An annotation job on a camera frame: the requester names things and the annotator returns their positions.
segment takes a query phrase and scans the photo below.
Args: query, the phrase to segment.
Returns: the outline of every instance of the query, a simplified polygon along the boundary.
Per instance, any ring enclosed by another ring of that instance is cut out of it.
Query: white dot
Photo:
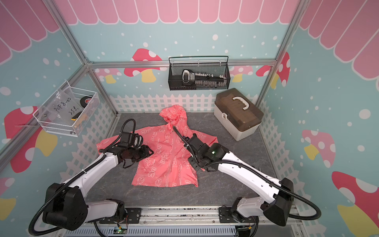
[[[328,160],[324,160],[324,165],[326,168],[330,168],[330,162]]]
[[[362,145],[359,145],[359,146],[358,146],[358,151],[365,151],[365,147],[362,146]]]
[[[349,199],[352,203],[355,203],[355,197],[354,197],[354,194],[352,193],[352,191],[350,191],[349,189],[347,189],[347,188],[345,188],[345,187],[340,188],[339,191],[340,191],[345,197],[347,197],[347,199]]]
[[[149,50],[149,55],[152,58],[155,58],[157,56],[156,53],[154,53],[153,51],[150,51],[150,50]]]
[[[325,148],[325,144],[321,141],[318,143],[318,148],[320,148],[321,150]]]
[[[1,140],[1,142],[3,144],[7,144],[11,139],[10,138],[4,138],[3,140]]]
[[[335,152],[335,144],[331,144],[329,148],[332,152]]]
[[[11,94],[11,90],[8,87],[3,86],[0,88],[0,93],[5,96],[8,96]]]
[[[29,149],[25,152],[25,158],[26,158],[28,161],[32,161],[32,160],[33,160],[34,149],[35,149],[34,147],[29,148]]]
[[[5,186],[10,187],[14,183],[14,178],[9,178],[5,181]]]
[[[370,116],[371,112],[368,109],[364,109],[359,112],[359,117],[361,119],[368,119]]]

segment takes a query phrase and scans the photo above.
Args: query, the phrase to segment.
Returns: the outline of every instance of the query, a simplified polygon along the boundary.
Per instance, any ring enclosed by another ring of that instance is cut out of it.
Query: black cable
[[[174,129],[175,133],[179,136],[179,138],[184,142],[184,144],[187,145],[186,148],[188,148],[188,151],[191,153],[191,155],[192,155],[193,159],[195,160],[196,164],[197,164],[200,168],[204,168],[204,167],[201,167],[201,166],[199,165],[199,161],[197,160],[197,157],[196,157],[195,152],[194,152],[194,150],[192,149],[191,145],[190,145],[190,144],[187,142],[187,140],[186,140],[186,139],[180,134],[180,132],[176,129],[175,126],[173,126],[172,128]]]
[[[95,226],[95,229],[97,231],[97,233],[101,236],[101,237],[106,237],[103,233],[101,233],[99,227],[97,226],[97,223],[94,221],[94,226]]]
[[[213,161],[209,164],[207,164],[205,166],[205,168],[208,168],[212,165],[217,165],[217,164],[231,164],[231,165],[236,165],[238,167],[243,167],[245,169],[247,169],[248,171],[254,173],[256,176],[258,176],[259,178],[261,178],[262,180],[264,180],[266,183],[270,184],[270,186],[274,187],[274,188],[277,188],[279,189],[280,191],[308,204],[309,206],[311,206],[313,209],[316,210],[316,214],[314,214],[313,216],[297,216],[297,215],[293,215],[293,214],[289,214],[288,217],[291,217],[291,218],[294,218],[294,219],[298,219],[298,220],[306,220],[306,221],[311,221],[311,220],[315,220],[315,219],[318,219],[320,218],[321,216],[321,210],[320,208],[318,208],[318,206],[316,206],[313,202],[311,202],[310,200],[308,199],[305,199],[303,198],[302,196],[299,196],[297,195],[296,193],[293,193],[279,185],[277,185],[276,183],[270,181],[269,179],[267,179],[265,176],[261,175],[260,173],[258,173],[257,171],[255,171],[254,169],[252,169],[251,167],[245,165],[245,164],[242,164],[242,163],[239,163],[239,162],[235,162],[235,161],[229,161],[229,160],[218,160],[218,161]]]
[[[91,164],[90,166],[88,166],[87,168],[84,169],[84,171],[78,173],[77,175],[75,175],[72,179],[70,179],[67,183],[65,183],[62,187],[60,187],[48,200],[47,202],[45,202],[42,207],[37,211],[37,213],[34,215],[34,217],[32,218],[30,224],[29,224],[29,234],[31,235],[46,235],[48,233],[51,233],[51,232],[54,232],[54,231],[57,231],[59,229],[61,229],[60,227],[54,227],[52,229],[48,229],[48,230],[45,230],[45,231],[36,231],[34,229],[34,225],[36,224],[37,222],[37,219],[38,217],[42,214],[42,212],[46,209],[46,207],[58,196],[60,195],[61,193],[64,192],[64,190],[70,185],[72,184],[75,180],[77,180],[78,178],[80,178],[82,175],[84,175],[85,173],[87,173],[89,170],[91,170],[92,168],[94,168],[96,165],[98,165],[100,162],[102,162],[106,157],[106,154],[104,154],[98,161],[96,161],[95,163]]]

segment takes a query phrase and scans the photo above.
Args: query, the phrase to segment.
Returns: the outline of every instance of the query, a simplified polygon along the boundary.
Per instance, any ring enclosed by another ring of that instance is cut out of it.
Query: wire
[[[48,233],[51,233],[51,232],[54,232],[54,231],[57,231],[59,229],[62,229],[60,227],[54,227],[52,229],[48,229],[48,230],[45,230],[45,231],[36,231],[34,229],[34,225],[36,224],[37,222],[37,219],[38,217],[42,214],[42,212],[47,208],[47,206],[58,196],[60,195],[61,193],[64,192],[64,190],[70,185],[72,184],[75,180],[77,180],[78,178],[80,178],[82,175],[84,175],[85,173],[87,173],[89,170],[91,170],[92,168],[94,168],[96,165],[98,165],[100,162],[102,162],[106,157],[106,154],[104,154],[98,161],[96,161],[95,163],[91,164],[90,166],[88,166],[87,168],[84,169],[84,171],[78,173],[77,175],[75,175],[72,179],[70,179],[67,183],[65,183],[62,187],[60,187],[43,205],[42,207],[37,211],[37,213],[34,215],[34,217],[32,218],[30,224],[29,224],[29,234],[31,235],[46,235]]]
[[[310,200],[308,199],[305,199],[303,198],[302,196],[299,196],[297,195],[296,193],[293,193],[279,185],[277,185],[276,183],[272,182],[271,180],[267,179],[265,176],[261,175],[260,173],[258,173],[257,171],[255,171],[254,169],[252,169],[251,167],[245,165],[245,164],[242,164],[242,163],[239,163],[239,162],[235,162],[235,161],[229,161],[229,160],[218,160],[218,161],[213,161],[209,164],[207,164],[205,166],[205,168],[208,168],[212,165],[217,165],[217,164],[231,164],[231,165],[236,165],[236,166],[239,166],[239,167],[243,167],[245,169],[247,169],[248,171],[254,173],[256,176],[258,176],[259,178],[261,178],[262,180],[264,180],[266,183],[270,184],[270,186],[274,187],[274,188],[277,188],[279,189],[280,191],[284,192],[285,194],[288,194],[308,205],[310,205],[313,209],[316,210],[316,214],[314,214],[313,216],[297,216],[297,215],[293,215],[293,214],[289,214],[288,217],[291,217],[293,219],[298,219],[298,220],[307,220],[307,221],[311,221],[311,220],[315,220],[315,219],[318,219],[320,218],[321,216],[321,210],[320,208],[318,208],[318,206],[316,206],[313,202],[311,202]]]
[[[101,237],[106,237],[103,233],[101,233],[99,227],[97,226],[97,223],[94,221],[94,226],[95,226],[95,229],[97,231],[97,233],[101,236]]]

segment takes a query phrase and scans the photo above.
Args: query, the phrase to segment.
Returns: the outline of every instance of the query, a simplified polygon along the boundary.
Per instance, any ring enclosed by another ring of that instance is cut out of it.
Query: wall mural
[[[378,6],[311,0],[287,49],[288,81],[271,87],[261,104],[260,128],[277,174],[323,212],[304,221],[310,237],[379,235],[379,94],[367,82],[379,76],[372,66],[379,63]]]
[[[275,58],[298,0],[56,0],[91,61]]]
[[[152,51],[140,49],[145,55],[155,56]],[[145,57],[135,57],[142,61]],[[254,74],[262,66],[229,67],[232,78],[229,88],[237,88],[254,104],[266,81],[270,66],[263,66],[267,71]],[[96,69],[104,88],[119,111],[155,111],[174,104],[183,106],[187,111],[213,111],[216,94],[223,90],[170,91],[168,87],[168,69],[155,68],[106,68]]]

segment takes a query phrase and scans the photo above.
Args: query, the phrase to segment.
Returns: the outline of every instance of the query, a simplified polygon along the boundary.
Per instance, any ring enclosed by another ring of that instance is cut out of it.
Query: cartoon print
[[[229,69],[230,77],[233,77],[232,82],[241,82],[242,74],[253,75],[252,66],[235,66]]]
[[[131,61],[162,61],[162,59],[154,52],[148,49],[137,49],[134,53]],[[153,74],[153,70],[166,71],[166,67],[145,67],[145,68],[125,68],[124,74],[128,77],[134,77],[139,73],[142,74],[142,82],[155,82],[156,78]]]
[[[12,186],[14,183],[14,178],[2,178],[0,179],[0,196],[5,193],[5,191]],[[16,205],[15,198],[4,199],[0,198],[0,220],[5,220],[13,208]]]
[[[263,66],[255,73],[259,77],[263,77],[269,74],[270,66]],[[278,79],[280,78],[280,81],[282,82],[282,86],[285,87],[288,82],[288,77],[290,75],[290,55],[288,52],[285,53],[284,58],[282,60],[282,63],[279,65],[278,71],[276,71],[276,74],[274,76],[273,81],[271,82],[271,88],[276,89],[276,83]]]
[[[11,111],[5,116],[4,126],[7,142],[18,133],[22,126],[28,123],[35,110],[37,110],[36,106],[22,107]],[[12,158],[10,163],[13,171],[20,173],[30,166],[35,148],[40,149],[43,155],[47,157],[53,152],[57,144],[58,137],[45,132],[40,127]]]
[[[335,187],[354,204],[351,207],[337,206],[349,230],[356,237],[379,234],[378,187],[337,171],[332,173],[332,180]]]
[[[107,82],[108,84],[116,83],[117,81],[113,78],[113,75],[121,76],[121,72],[117,68],[97,68],[95,70],[96,75],[99,77],[100,81]]]
[[[314,160],[320,154],[327,168],[333,165],[335,159],[335,144],[329,133],[312,130],[303,130],[302,136],[310,145],[304,147],[308,158]]]

